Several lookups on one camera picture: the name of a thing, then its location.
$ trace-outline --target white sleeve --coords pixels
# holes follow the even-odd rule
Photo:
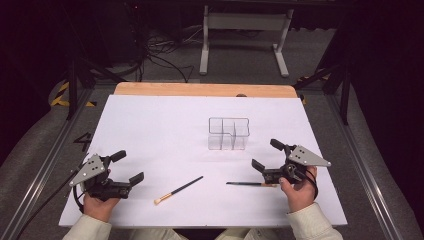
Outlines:
[[[107,240],[111,229],[109,223],[82,215],[63,240]]]
[[[342,235],[335,230],[318,203],[313,203],[300,211],[287,214],[297,240],[339,240]]]

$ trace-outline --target hand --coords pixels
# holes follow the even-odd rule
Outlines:
[[[307,170],[316,178],[317,167],[309,166],[307,167]],[[312,180],[314,179],[310,173],[306,172],[306,174]],[[315,188],[312,183],[306,179],[303,179],[301,183],[294,184],[292,186],[287,179],[280,178],[280,186],[281,190],[283,190],[289,200],[290,212],[297,212],[314,203]]]
[[[84,195],[84,214],[97,220],[108,222],[113,208],[118,204],[119,198],[109,198],[103,202],[98,198],[92,198],[90,195]]]

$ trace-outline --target transparent box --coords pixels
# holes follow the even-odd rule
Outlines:
[[[249,135],[248,118],[209,118],[209,150],[244,150]]]

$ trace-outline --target sleeve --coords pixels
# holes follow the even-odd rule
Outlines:
[[[63,240],[107,240],[111,229],[109,223],[82,215]]]
[[[300,211],[287,214],[294,236],[297,240],[339,240],[342,235],[335,230],[318,203]]]

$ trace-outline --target white paper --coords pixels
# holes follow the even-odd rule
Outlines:
[[[210,117],[248,118],[246,149],[209,150]],[[272,138],[321,156],[299,99],[111,95],[88,157],[125,150],[127,157],[109,166],[115,182],[144,172],[144,181],[115,207],[110,219],[115,227],[281,227],[289,225],[289,209],[279,187],[226,185],[264,181],[252,158],[267,169],[284,164],[284,152],[269,144]],[[159,205],[153,203],[200,176]],[[318,168],[318,188],[316,202],[329,221],[347,224],[327,168]],[[59,225],[72,226],[80,215],[70,195]]]

